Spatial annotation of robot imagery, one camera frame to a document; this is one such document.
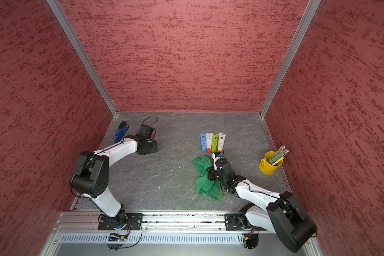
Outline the green microfiber cloth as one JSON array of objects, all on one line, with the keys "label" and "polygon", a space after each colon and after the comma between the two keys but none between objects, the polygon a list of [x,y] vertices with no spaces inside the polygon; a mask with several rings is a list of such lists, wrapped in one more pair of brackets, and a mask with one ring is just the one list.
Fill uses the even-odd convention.
[{"label": "green microfiber cloth", "polygon": [[201,156],[197,157],[193,164],[199,172],[199,177],[196,179],[196,194],[220,202],[224,196],[220,182],[208,178],[207,169],[213,167],[212,160],[207,156]]}]

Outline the white tube pink cap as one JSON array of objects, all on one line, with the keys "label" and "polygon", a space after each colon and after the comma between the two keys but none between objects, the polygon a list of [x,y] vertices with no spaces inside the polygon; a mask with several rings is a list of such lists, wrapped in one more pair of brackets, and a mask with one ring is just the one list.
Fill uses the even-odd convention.
[{"label": "white tube pink cap", "polygon": [[211,153],[212,152],[212,138],[213,138],[213,133],[206,133],[207,153]]}]

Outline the blue toothpaste tube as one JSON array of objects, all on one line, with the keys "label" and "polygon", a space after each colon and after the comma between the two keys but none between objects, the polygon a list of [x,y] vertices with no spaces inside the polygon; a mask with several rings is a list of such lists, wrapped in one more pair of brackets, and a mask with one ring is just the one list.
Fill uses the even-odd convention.
[{"label": "blue toothpaste tube", "polygon": [[207,151],[207,134],[206,133],[200,133],[200,140],[201,140],[201,150],[203,152]]}]

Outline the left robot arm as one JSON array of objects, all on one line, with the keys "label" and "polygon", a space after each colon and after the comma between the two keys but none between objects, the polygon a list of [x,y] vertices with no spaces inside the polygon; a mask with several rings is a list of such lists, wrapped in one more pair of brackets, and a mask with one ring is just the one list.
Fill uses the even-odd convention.
[{"label": "left robot arm", "polygon": [[131,135],[118,143],[97,151],[84,151],[79,155],[75,172],[69,182],[70,190],[89,198],[101,211],[99,221],[109,228],[128,227],[123,204],[109,190],[109,168],[131,154],[156,153],[157,141]]}]

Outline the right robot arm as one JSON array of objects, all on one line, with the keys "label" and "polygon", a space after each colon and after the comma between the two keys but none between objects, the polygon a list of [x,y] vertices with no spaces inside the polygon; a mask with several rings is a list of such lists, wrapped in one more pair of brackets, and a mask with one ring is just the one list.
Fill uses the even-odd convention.
[{"label": "right robot arm", "polygon": [[237,175],[224,157],[214,156],[207,173],[209,180],[220,183],[221,189],[248,201],[236,214],[225,215],[228,230],[246,232],[243,243],[246,249],[253,250],[258,245],[256,230],[274,233],[294,253],[317,234],[316,224],[292,193],[274,193],[255,185]]}]

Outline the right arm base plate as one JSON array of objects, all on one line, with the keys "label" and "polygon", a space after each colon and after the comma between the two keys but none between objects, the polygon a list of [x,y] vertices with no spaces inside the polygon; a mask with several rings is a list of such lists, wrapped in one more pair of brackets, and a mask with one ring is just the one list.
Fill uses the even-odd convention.
[{"label": "right arm base plate", "polygon": [[264,231],[265,229],[261,227],[255,227],[249,223],[246,216],[241,213],[226,213],[225,217],[225,226],[226,230],[234,231],[251,231],[253,229]]}]

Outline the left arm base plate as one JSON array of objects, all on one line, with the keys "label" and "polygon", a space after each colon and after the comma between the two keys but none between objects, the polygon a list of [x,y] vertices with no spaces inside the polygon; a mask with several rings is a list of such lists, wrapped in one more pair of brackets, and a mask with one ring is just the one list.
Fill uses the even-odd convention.
[{"label": "left arm base plate", "polygon": [[117,231],[140,230],[143,216],[144,215],[142,213],[129,213],[126,214],[124,220],[117,220],[101,213],[98,217],[99,224],[97,229]]}]

